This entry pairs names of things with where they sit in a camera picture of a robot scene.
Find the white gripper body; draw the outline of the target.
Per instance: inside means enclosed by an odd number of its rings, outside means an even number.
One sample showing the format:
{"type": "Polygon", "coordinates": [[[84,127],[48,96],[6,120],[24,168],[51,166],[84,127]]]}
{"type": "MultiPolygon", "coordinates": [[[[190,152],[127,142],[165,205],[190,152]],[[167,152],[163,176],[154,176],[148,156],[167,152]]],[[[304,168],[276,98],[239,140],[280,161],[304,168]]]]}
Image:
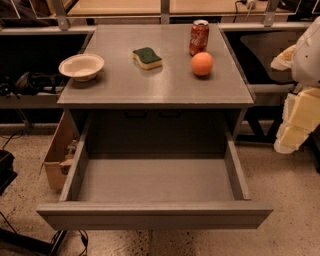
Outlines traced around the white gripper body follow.
{"type": "Polygon", "coordinates": [[[320,81],[320,17],[296,42],[291,71],[293,80],[304,86],[317,85],[320,81]]]}

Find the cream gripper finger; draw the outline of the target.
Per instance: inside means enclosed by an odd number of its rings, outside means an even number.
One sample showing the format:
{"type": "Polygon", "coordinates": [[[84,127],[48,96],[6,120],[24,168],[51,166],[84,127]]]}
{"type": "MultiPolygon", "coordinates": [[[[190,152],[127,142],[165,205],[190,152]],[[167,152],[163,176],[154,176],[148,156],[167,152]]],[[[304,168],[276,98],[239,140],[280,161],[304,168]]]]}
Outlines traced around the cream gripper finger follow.
{"type": "Polygon", "coordinates": [[[295,45],[292,45],[277,55],[271,62],[270,66],[276,70],[290,69],[292,65],[293,53],[296,49],[295,45]]]}
{"type": "Polygon", "coordinates": [[[291,154],[320,125],[320,89],[308,87],[297,95],[289,93],[284,103],[282,119],[274,150],[281,154],[291,154]]]}

